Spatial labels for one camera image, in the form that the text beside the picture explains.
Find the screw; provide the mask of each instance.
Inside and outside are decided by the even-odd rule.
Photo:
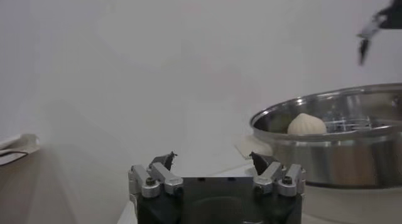
[[[153,178],[147,178],[147,179],[145,180],[145,184],[146,184],[147,186],[153,186],[155,183],[156,183],[156,180],[153,179]]]
[[[291,179],[291,177],[285,176],[285,177],[282,179],[282,182],[283,182],[283,184],[292,184],[292,183],[293,183],[293,180]]]
[[[173,194],[177,197],[177,198],[181,198],[183,196],[183,188],[182,187],[176,187],[173,189]]]
[[[264,194],[264,190],[263,190],[262,187],[260,187],[260,186],[254,187],[254,195],[255,195],[257,198],[261,197],[263,194]]]

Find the cloth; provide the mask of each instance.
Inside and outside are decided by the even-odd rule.
[[[10,164],[39,150],[35,134],[20,134],[0,141],[0,166]]]

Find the steamed bun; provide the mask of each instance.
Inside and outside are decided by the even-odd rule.
[[[299,114],[288,127],[288,134],[326,134],[327,127],[324,121],[308,114]]]

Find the white backdrop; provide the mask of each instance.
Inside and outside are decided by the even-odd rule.
[[[0,223],[115,223],[134,163],[174,150],[178,174],[211,174],[242,164],[228,150],[260,109],[402,81],[400,31],[357,66],[388,3],[0,0],[0,137],[43,144],[0,170]]]

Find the stainless steel pot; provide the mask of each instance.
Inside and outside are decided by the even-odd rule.
[[[286,134],[300,113],[324,120],[328,134]],[[402,83],[298,97],[257,113],[251,127],[279,161],[301,164],[309,185],[402,186]]]

